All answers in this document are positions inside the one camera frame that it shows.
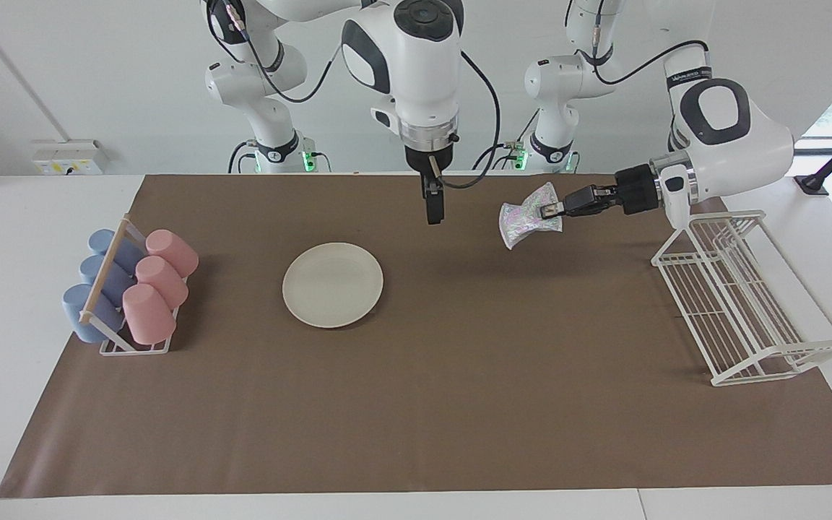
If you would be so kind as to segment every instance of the ceramic plate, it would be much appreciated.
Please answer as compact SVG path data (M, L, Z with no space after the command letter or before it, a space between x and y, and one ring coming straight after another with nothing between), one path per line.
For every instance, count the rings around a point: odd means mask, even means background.
M297 319L320 329L351 325L370 313L384 290L376 258L350 243L327 243L288 267L282 293Z

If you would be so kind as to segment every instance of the black cable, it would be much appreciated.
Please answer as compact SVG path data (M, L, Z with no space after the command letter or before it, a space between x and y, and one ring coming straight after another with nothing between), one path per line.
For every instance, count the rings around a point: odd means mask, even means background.
M208 13L208 15L207 15L207 24L208 24L208 27L211 28L211 34L214 34L214 28L211 26L212 6L217 6L217 2L219 2L219 1L220 0L208 0L209 3L208 3L208 10L207 10L207 13ZM248 48L250 48L252 50L252 56L255 56L255 61L259 65L259 73L260 73L261 78L265 79L265 82L268 82L268 85L271 85L271 87L274 89L275 93L278 94L278 96L280 96L282 99L284 99L285 101L287 101L289 103L306 103L306 102L310 101L310 99L313 99L313 96L316 95L317 92L320 92L321 86L323 86L323 83L326 81L326 76L329 75L329 70L333 68L333 62L336 61L336 57L339 55L339 50L342 49L342 46L338 46L336 48L336 52L333 53L333 57L329 60L329 63L326 64L326 68L323 69L323 75L320 76L320 80L319 80L319 82L316 83L316 87L314 87L313 92L310 92L309 95L306 95L306 96L304 96L300 99L294 99L294 98L291 98L291 97L288 97L287 95L285 95L285 93L282 92L281 89L278 88L278 86L274 84L274 82L272 80L272 77L269 76L269 74L268 74L268 70L265 69L265 65L263 65L263 63L261 62L261 58L259 57L259 53L255 49L255 44L252 43L252 39L250 39L250 36L248 36L248 30L247 29L241 30L240 35L242 35L243 39L246 40L246 43L248 43ZM224 47L224 44L222 44L221 40L219 38L217 38L217 34L214 34L214 38L217 39L217 42L220 44L220 46ZM244 63L244 62L238 60L237 57L235 57L233 55L233 53L231 53L229 51L229 49L227 49L227 47L224 47L224 50L226 50L228 55L230 55L230 57L232 57L232 59L234 59L235 61L240 62L240 63Z
M242 155L242 157L240 157L240 160L237 161L237 171L240 172L240 174L242 174L242 162L244 161L244 159L254 159L254 158L255 158L255 154Z
M313 152L314 157L322 157L326 159L326 165L329 168L329 173L333 173L333 162L329 160L329 155L324 154L323 152Z
M468 56L467 53L461 51L461 57L463 57L464 61L466 61L468 65L471 66L471 69L473 69L474 72L477 73L477 76L483 81L483 83L485 83L486 88L489 89L490 95L493 98L494 110L496 112L496 130L493 136L494 144L492 145L492 151L496 151L496 148L502 146L501 144L499 144L499 131L501 129L502 123L502 113L500 112L499 108L499 96L496 95L496 89L493 88L493 83L491 83L490 79L486 77L486 74L483 74L483 71L477 66L477 64L473 62L471 56ZM468 188L475 186L475 184L477 184L478 182L483 181L483 178L486 177L486 174L490 172L490 168L492 167L494 161L494 155L495 152L490 152L490 158L488 158L486 161L486 167L483 168L481 174L477 175L477 177L473 181L467 182L466 184L451 184L448 181L445 181L445 178L441 177L441 175L439 176L438 180L441 181L442 184L445 185L445 187L452 188L452 190L467 190Z
M247 141L243 141L233 149L233 154L230 155L230 165L227 167L227 173L233 173L233 163L237 161L237 155L240 154L240 151L248 145L250 144Z
M234 56L232 52L228 49L228 47L224 44L224 41L217 36L217 33L214 32L214 23L211 21L211 16L214 14L214 6L217 6L217 2L219 0L207 0L204 5L207 7L207 29L210 30L211 36L214 36L214 40L217 41L217 44L220 46L221 49L224 49L224 52L228 53L228 55L233 59L234 62L237 63L245 63L241 60L237 59L237 56Z
M506 144L504 144L504 142L500 142L500 144L495 144L487 148L479 157L477 157L477 161L474 162L473 168L471 169L477 169L481 162L483 162L483 159L485 159L489 154L492 154L492 152L499 150L500 148L506 148Z
M281 99L284 99L289 103L306 103L310 101L310 99L313 99L313 96L316 95L317 92L320 92L320 87L323 86L323 83L326 81L326 76L329 75L329 70L333 68L333 62L336 61L336 56L339 55L339 50L342 48L341 46L336 48L336 53L333 53L333 57L329 59L329 63L327 63L326 68L323 69L323 75L320 76L319 82L317 82L316 86L313 87L313 92L310 92L309 95L305 95L300 99L294 99L293 97L285 95L284 92L281 92L281 89L278 88L278 86L275 86L272 77L268 75L268 70L265 70L265 66L261 65L259 53L255 51L255 46L252 44L252 40L248 39L248 33L244 37L246 37L248 42L248 48L252 49L252 56L255 56L255 60L259 63L259 72L261 72L261 75L263 75L265 80L268 82L268 85L272 86L275 93L277 93Z
M571 21L571 7L573 7L573 0L567 3L567 14L564 14L564 27L567 27Z
M499 168L499 169L506 169L506 164L508 164L509 161L516 160L516 158L517 157L515 157L515 155L506 155L505 157L500 157L500 158L496 159L496 162L494 162L493 169L496 169L496 168L499 167L499 161L503 161L503 167Z
M574 168L573 168L573 173L575 174L575 173L577 173L577 170L578 170L578 169L580 169L580 162L582 161L582 158L584 158L584 157L582 157L582 155L580 155L580 152L572 152L572 154L571 154L571 162L573 161L573 156L574 156L574 155L575 155L576 157L578 157L578 159L577 159L577 165L576 165L576 167L574 167Z
M605 0L601 0L601 2L599 2L599 9L597 10L597 14L595 15L595 19L597 20L597 22L595 22L595 23L597 24L597 27L602 23L602 7L604 6L604 4L605 4ZM621 83L621 82L624 82L627 79L630 79L631 77L633 77L638 72L641 72L641 70L647 69L648 66L653 65L654 62L656 62L658 59L661 59L662 57L668 55L668 53L672 53L674 51L680 50L683 47L689 47L689 46L700 46L700 47L702 47L702 49L704 49L704 52L708 52L708 50L709 50L708 43L704 43L702 40L688 40L687 42L678 43L678 44L674 45L673 47L670 47L667 50L665 50L661 53L658 53L658 55L651 58L647 63L644 63L643 65L639 66L637 69L634 69L630 74L627 74L627 75L623 76L620 79L614 79L614 80L611 80L611 81L603 78L602 74L599 73L599 66L597 65L598 59L597 59L597 56L595 56L598 49L592 49L592 55L593 56L587 55L587 53L584 53L584 51L582 51L582 50L577 50L577 53L581 53L581 55L584 55L590 62L592 62L592 70L594 70L595 76L600 80L600 82L603 82L605 85L618 85L618 83Z
M532 114L532 118L529 119L529 124L525 125L525 129L522 129L522 133L519 134L519 138L516 139L516 141L522 142L522 138L525 137L525 132L528 132L529 128L532 127L532 123L534 123L534 119L538 117L538 114L541 114L541 108L535 110L534 114Z

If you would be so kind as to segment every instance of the iridescent plastic bag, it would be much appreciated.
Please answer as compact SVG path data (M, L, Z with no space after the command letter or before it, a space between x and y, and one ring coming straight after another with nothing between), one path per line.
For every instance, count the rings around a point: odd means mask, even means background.
M558 192L550 182L529 195L522 205L503 204L499 210L499 233L509 251L535 231L563 233L564 221L560 218L544 220L541 207L558 203Z

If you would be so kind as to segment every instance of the white wire rack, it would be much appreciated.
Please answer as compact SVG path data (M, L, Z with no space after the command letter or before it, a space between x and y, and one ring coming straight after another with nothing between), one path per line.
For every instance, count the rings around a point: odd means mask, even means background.
M832 339L806 342L761 275L749 234L765 233L784 258L763 224L765 217L762 212L691 217L689 227L673 233L651 261L716 387L793 378L832 358Z
M95 277L95 283L92 284L89 299L85 303L85 307L82 309L82 312L79 313L79 322L82 323L82 325L92 325L98 329L99 332L105 334L107 339L102 342L99 353L103 356L107 356L107 358L112 358L113 356L161 355L161 353L168 353L169 345L172 343L171 337L165 340L165 342L156 343L155 345L139 345L138 343L133 342L132 339L127 340L120 333L114 332L109 326L106 325L105 322L95 315L95 304L102 292L103 286L105 286L109 267L111 266L113 260L115 260L115 256L118 254L122 241L126 238L132 240L133 243L140 247L144 252L146 251L146 238L143 236L143 233L141 233L141 231L139 231L138 228L130 222L129 214L125 214L124 218L122 218L120 225L118 225L118 231L115 232L115 238L113 238L108 247L107 253L105 253L105 261L103 261L102 267L98 271L98 276ZM188 283L188 277L185 277L184 281L185 283ZM172 310L173 319L178 320L179 308L181 307L176 307Z

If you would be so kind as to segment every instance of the blue cup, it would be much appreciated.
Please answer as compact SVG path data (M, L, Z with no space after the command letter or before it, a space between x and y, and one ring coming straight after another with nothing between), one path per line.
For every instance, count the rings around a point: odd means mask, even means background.
M105 263L103 254L86 258L85 262L82 262L82 265L79 266L79 276L82 278L82 283L95 285L95 279L98 277L98 271L102 269L103 263ZM130 275L117 263L112 262L111 266L108 267L108 276L105 278L102 294L105 294L112 306L120 307L124 302L125 290L130 289L134 284L135 282Z
M86 343L101 343L107 339L105 334L93 325L79 323L79 313L85 308L85 301L89 298L90 292L92 292L92 286L88 284L77 285L67 290L63 294L63 310L66 311L69 323L72 323L72 328L79 339ZM99 295L98 303L95 304L95 315L114 332L118 332L124 325L124 316L103 294Z
M115 240L115 233L112 230L95 231L89 237L89 249L94 254L102 254L104 256L108 253L108 247L111 246L111 241ZM146 253L132 241L124 238L121 241L121 246L118 248L118 254L115 256L115 264L118 264L130 276L137 273L137 264L144 257Z

